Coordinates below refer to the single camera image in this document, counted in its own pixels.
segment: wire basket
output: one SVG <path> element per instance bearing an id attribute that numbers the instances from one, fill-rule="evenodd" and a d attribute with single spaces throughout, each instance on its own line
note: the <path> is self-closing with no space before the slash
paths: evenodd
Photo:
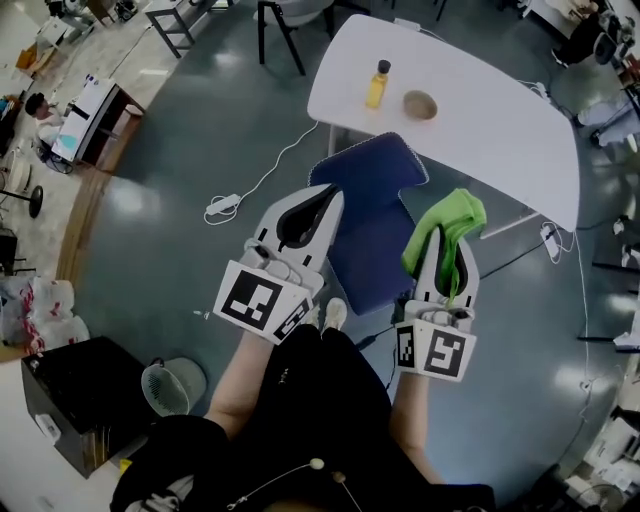
<path id="1" fill-rule="evenodd" d="M 155 359 L 142 372 L 142 392 L 159 416 L 189 414 L 207 389 L 202 369 L 191 359 Z"/>

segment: gray floor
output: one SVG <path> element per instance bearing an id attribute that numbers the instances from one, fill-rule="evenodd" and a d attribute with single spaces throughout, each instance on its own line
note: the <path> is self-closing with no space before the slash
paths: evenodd
<path id="1" fill-rule="evenodd" d="M 389 4 L 378 2 L 375 14 L 390 19 Z M 342 20 L 349 14 L 339 13 Z M 557 68 L 549 56 L 552 35 L 533 19 L 498 12 L 490 0 L 450 2 L 437 25 L 430 1 L 398 0 L 396 14 L 437 30 L 514 78 L 543 81 L 574 111 L 593 100 L 593 91 L 615 90 L 609 68 Z M 306 103 L 329 43 L 322 19 L 294 33 L 305 78 L 297 74 L 277 28 L 267 29 L 267 65 L 258 64 L 251 15 L 247 5 L 214 15 L 156 96 L 107 190 L 77 292 L 76 309 L 93 334 L 110 336 L 145 362 L 156 356 L 195 359 L 208 374 L 208 396 L 239 332 L 193 311 L 212 307 L 227 260 L 241 254 L 267 206 L 306 185 L 307 172 L 325 156 L 328 134 L 321 126 L 287 154 L 232 223 L 210 227 L 202 221 L 212 196 L 250 189 L 280 149 L 313 124 Z M 631 169 L 611 164 L 583 139 L 577 145 L 579 225 L 588 226 L 625 208 L 637 180 L 628 177 Z M 496 140 L 495 151 L 500 150 Z M 521 213 L 519 204 L 495 190 L 425 163 L 430 183 L 405 194 L 416 215 L 456 186 L 484 201 L 492 225 Z M 487 241 L 470 240 L 481 273 L 537 244 L 539 229 L 540 222 L 532 221 Z M 616 258 L 619 246 L 611 238 L 606 227 L 580 233 L 594 335 L 617 334 L 629 322 L 629 314 L 612 309 L 611 296 L 630 284 L 590 266 L 594 257 Z M 584 325 L 577 258 L 574 250 L 554 266 L 539 249 L 482 282 L 474 323 L 478 345 L 467 376 L 461 384 L 438 381 L 432 387 L 427 451 L 446 480 L 489 483 L 500 502 L 508 501 L 558 460 L 575 436 L 585 401 L 579 389 L 585 346 L 575 341 Z M 352 317 L 346 331 L 358 340 L 386 327 L 389 313 Z M 392 343 L 387 333 L 366 350 L 385 382 Z M 600 428 L 625 363 L 610 346 L 590 347 L 589 375 L 601 378 L 594 383 L 589 421 L 563 459 L 567 466 L 581 458 Z"/>

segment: skin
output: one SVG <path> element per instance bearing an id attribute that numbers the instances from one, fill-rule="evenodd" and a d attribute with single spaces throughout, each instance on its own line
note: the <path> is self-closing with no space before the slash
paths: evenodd
<path id="1" fill-rule="evenodd" d="M 230 440 L 238 435 L 253 413 L 273 347 L 271 342 L 245 332 L 218 383 L 207 418 L 220 425 Z M 427 377 L 402 372 L 393 401 L 389 433 L 425 479 L 439 484 L 443 481 L 424 453 L 428 395 Z"/>

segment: wooden bowl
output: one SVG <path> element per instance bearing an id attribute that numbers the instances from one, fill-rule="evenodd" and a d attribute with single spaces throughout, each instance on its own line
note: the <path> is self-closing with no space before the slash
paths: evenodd
<path id="1" fill-rule="evenodd" d="M 428 121 L 438 113 L 438 104 L 423 91 L 409 91 L 404 95 L 403 104 L 405 114 L 418 121 Z"/>

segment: power adapter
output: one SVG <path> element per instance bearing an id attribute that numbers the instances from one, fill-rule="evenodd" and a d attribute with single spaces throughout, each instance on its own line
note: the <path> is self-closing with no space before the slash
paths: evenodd
<path id="1" fill-rule="evenodd" d="M 542 226 L 542 229 L 540 230 L 540 236 L 544 241 L 544 246 L 549 253 L 551 261 L 556 261 L 558 254 L 560 254 L 560 248 L 558 247 L 558 242 L 556 242 L 556 239 L 553 237 L 551 228 L 549 226 Z"/>
<path id="2" fill-rule="evenodd" d="M 223 197 L 218 201 L 214 201 L 209 206 L 207 206 L 207 215 L 217 215 L 218 213 L 222 213 L 224 210 L 228 210 L 229 208 L 233 208 L 238 203 L 240 203 L 241 197 L 238 194 L 231 194 L 230 196 Z"/>

